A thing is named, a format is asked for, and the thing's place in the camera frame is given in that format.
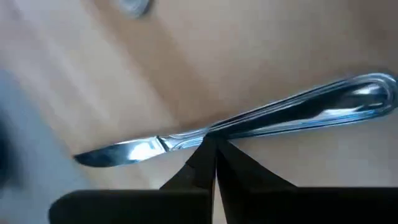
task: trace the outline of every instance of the metal cutlery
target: metal cutlery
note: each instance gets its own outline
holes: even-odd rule
[[[396,78],[369,73],[305,91],[206,128],[119,142],[75,155],[75,159],[92,167],[133,164],[198,146],[206,134],[236,139],[354,123],[384,116],[396,108],[397,102]]]

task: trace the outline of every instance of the wooden table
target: wooden table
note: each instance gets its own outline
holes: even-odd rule
[[[142,19],[111,0],[2,4],[0,63],[70,154],[398,70],[395,0],[163,0]],[[236,144],[297,185],[396,185],[396,118]],[[156,188],[192,152],[81,168],[96,187]]]

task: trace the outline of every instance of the round metal object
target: round metal object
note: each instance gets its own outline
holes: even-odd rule
[[[118,0],[118,2],[122,11],[138,18],[147,12],[150,0]]]

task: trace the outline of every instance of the knife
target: knife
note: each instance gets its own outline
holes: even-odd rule
[[[74,158],[91,167],[133,164],[199,146],[206,134],[237,139],[354,123],[384,116],[397,107],[397,102],[397,79],[386,73],[369,73],[305,91],[209,127],[119,142]]]

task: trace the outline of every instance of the light wood grain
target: light wood grain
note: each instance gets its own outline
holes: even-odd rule
[[[110,0],[11,3],[2,66],[71,154],[398,70],[395,0],[164,0],[139,20]],[[397,116],[235,143],[295,184],[397,185]],[[156,188],[190,154],[82,169],[98,187]]]

